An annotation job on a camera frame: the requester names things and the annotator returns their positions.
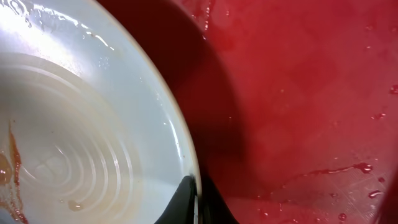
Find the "white plate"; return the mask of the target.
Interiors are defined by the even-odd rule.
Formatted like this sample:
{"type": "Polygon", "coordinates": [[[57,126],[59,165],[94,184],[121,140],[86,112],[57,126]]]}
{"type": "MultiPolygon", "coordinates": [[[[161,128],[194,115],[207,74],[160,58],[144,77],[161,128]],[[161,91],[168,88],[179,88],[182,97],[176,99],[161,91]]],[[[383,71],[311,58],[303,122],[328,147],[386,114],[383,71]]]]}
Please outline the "white plate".
{"type": "Polygon", "coordinates": [[[96,1],[1,1],[1,222],[155,223],[201,180],[158,69],[96,1]]]}

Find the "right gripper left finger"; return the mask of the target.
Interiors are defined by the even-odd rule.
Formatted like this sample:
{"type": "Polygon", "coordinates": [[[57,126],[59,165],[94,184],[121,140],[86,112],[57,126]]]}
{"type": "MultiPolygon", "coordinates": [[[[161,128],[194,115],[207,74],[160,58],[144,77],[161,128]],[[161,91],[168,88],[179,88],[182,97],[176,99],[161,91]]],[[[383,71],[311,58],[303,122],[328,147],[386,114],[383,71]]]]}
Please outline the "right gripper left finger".
{"type": "Polygon", "coordinates": [[[155,224],[193,224],[196,196],[195,178],[187,175],[155,224]]]}

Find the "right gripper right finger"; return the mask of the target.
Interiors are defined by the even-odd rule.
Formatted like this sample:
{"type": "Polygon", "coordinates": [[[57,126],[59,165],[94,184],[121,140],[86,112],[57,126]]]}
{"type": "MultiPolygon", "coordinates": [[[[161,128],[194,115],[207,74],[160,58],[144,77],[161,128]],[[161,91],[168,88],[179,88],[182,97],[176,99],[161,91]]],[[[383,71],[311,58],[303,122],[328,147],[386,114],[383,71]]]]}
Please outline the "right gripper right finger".
{"type": "Polygon", "coordinates": [[[238,224],[212,179],[204,176],[201,184],[203,224],[238,224]]]}

